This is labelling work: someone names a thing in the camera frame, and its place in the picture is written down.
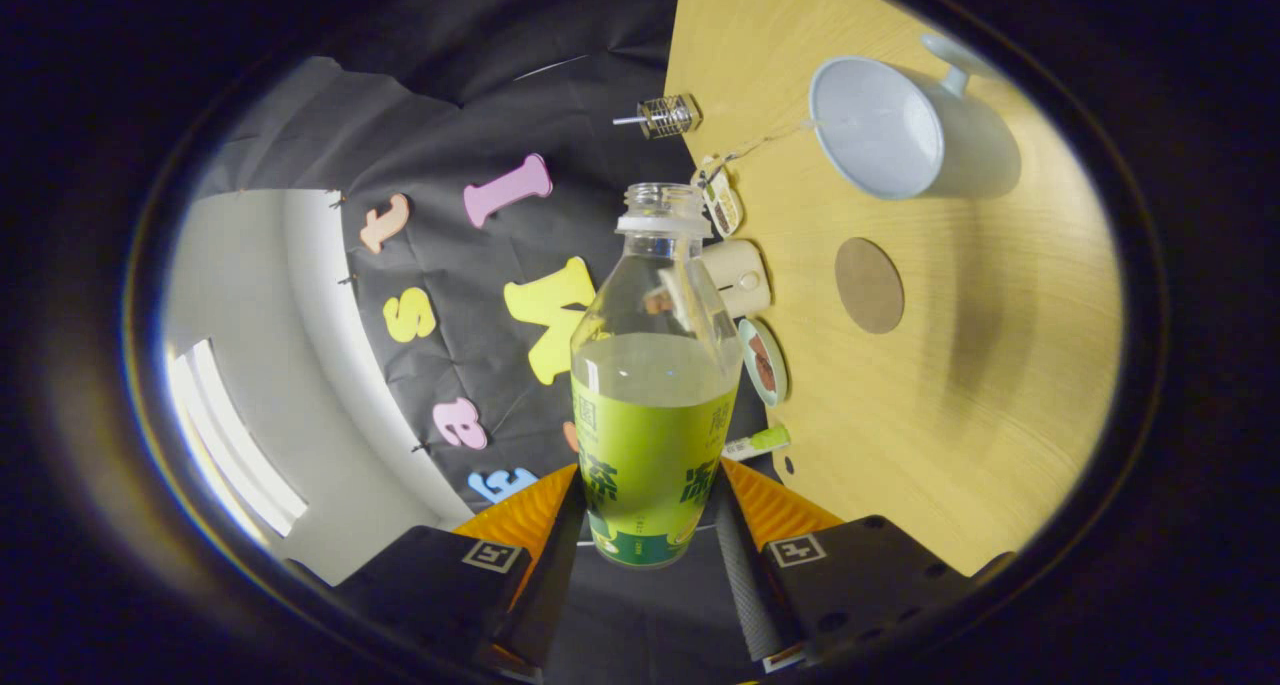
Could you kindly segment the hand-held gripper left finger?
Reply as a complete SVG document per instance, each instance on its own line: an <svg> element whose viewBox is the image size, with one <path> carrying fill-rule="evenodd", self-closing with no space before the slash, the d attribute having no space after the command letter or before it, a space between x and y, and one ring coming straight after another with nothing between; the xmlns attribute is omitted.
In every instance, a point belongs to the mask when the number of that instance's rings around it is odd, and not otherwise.
<svg viewBox="0 0 1280 685"><path fill-rule="evenodd" d="M337 597L435 654L538 681L585 511L579 467L566 466L453 531L404 531L338 584Z"/></svg>

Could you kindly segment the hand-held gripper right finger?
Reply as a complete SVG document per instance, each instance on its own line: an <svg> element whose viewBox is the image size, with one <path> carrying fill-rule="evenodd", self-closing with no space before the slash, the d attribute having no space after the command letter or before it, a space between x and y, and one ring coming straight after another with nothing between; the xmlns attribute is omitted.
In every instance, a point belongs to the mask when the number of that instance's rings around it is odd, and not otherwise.
<svg viewBox="0 0 1280 685"><path fill-rule="evenodd" d="M881 515L845 521L732 460L716 534L749 656L767 671L874 656L977 586Z"/></svg>

